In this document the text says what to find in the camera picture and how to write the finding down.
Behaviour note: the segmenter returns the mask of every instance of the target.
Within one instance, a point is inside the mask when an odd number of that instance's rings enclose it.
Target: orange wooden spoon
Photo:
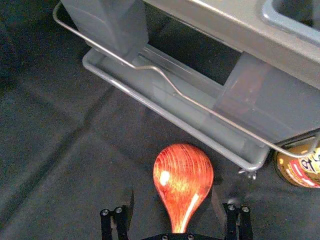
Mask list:
[[[153,181],[169,214],[172,232],[185,233],[192,215],[211,189],[214,169],[197,147],[173,144],[156,158]]]

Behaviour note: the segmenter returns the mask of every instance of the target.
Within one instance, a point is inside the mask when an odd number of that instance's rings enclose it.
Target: metal wire rail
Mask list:
[[[245,134],[249,135],[250,137],[260,141],[261,143],[267,145],[268,147],[282,153],[285,154],[289,157],[292,158],[304,158],[309,156],[310,154],[312,154],[314,152],[314,150],[316,149],[316,147],[318,146],[318,144],[320,143],[320,132],[316,133],[314,136],[314,141],[312,142],[309,150],[303,154],[296,154],[296,153],[292,153],[290,151],[285,150],[284,148],[256,135],[255,133],[249,131],[248,129],[238,125],[237,123],[231,121],[230,119],[222,116],[221,114],[217,113],[216,111],[202,105],[201,103],[195,101],[194,99],[192,99],[191,97],[183,94],[177,87],[176,85],[173,84],[173,82],[166,76],[166,74],[157,66],[154,65],[146,65],[146,66],[135,66],[132,63],[126,61],[125,59],[123,59],[122,57],[116,55],[115,53],[113,53],[112,51],[106,49],[105,47],[101,46],[100,44],[98,44],[97,42],[95,42],[94,40],[90,39],[89,37],[85,36],[84,34],[82,34],[81,32],[77,31],[76,29],[74,29],[73,27],[65,24],[63,21],[59,20],[57,17],[57,12],[59,7],[61,6],[61,1],[55,6],[55,8],[53,9],[52,15],[53,15],[53,19],[62,27],[64,27],[65,29],[71,31],[72,33],[74,33],[75,35],[79,36],[80,38],[84,39],[85,41],[87,41],[88,43],[92,44],[93,46],[95,46],[96,48],[108,53],[109,55],[111,55],[112,57],[114,57],[115,59],[119,60],[120,62],[122,62],[123,64],[127,65],[128,67],[137,70],[137,71],[141,71],[141,70],[153,70],[155,72],[157,72],[158,74],[160,74],[170,85],[171,87],[176,91],[176,93],[178,95],[180,95],[182,98],[184,98],[185,100],[197,105],[198,107],[204,109],[205,111],[209,112],[210,114],[214,115],[215,117],[219,118],[220,120],[222,120],[223,122],[231,125],[232,127],[244,132]]]

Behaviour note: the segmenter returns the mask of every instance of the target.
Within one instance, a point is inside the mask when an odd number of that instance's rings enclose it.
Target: spoon head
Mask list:
[[[173,233],[186,232],[213,180],[211,162],[197,147],[173,144],[160,152],[153,167],[153,181],[169,214]]]

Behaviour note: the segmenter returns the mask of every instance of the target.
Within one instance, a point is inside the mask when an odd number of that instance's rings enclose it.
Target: screw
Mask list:
[[[233,210],[235,210],[235,206],[234,206],[234,205],[229,205],[229,206],[228,206],[228,209],[229,209],[230,211],[233,211]]]
[[[102,216],[107,216],[108,213],[109,213],[109,210],[108,210],[108,209],[103,209],[103,210],[101,211],[101,215],[102,215]]]
[[[242,207],[242,211],[244,211],[245,213],[249,212],[249,208],[247,206],[243,206]]]
[[[116,210],[115,210],[115,212],[116,212],[117,214],[121,213],[121,212],[122,212],[122,207],[117,207]]]
[[[194,236],[192,234],[188,234],[188,240],[194,240]]]

